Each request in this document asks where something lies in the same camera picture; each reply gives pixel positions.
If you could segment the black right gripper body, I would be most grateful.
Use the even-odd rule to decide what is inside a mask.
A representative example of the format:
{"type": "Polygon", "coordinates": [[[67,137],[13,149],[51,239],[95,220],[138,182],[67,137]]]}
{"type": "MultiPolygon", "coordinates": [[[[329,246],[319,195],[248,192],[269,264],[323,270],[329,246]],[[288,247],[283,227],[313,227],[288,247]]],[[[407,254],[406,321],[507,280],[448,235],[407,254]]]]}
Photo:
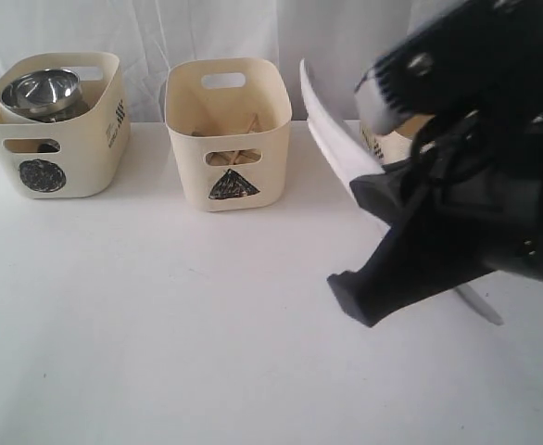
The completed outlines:
{"type": "Polygon", "coordinates": [[[433,117],[410,161],[422,197],[406,213],[407,272],[454,286],[493,271],[543,282],[543,118],[433,117]]]}

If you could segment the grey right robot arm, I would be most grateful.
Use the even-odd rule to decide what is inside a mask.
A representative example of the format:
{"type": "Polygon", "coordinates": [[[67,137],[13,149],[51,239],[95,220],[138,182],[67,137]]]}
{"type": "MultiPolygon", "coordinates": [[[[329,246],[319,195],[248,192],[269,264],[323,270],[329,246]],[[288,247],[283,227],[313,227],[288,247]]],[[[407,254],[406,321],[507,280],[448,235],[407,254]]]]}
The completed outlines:
{"type": "Polygon", "coordinates": [[[461,1],[377,58],[355,89],[388,134],[415,115],[391,245],[459,280],[543,281],[543,1],[461,1]]]}

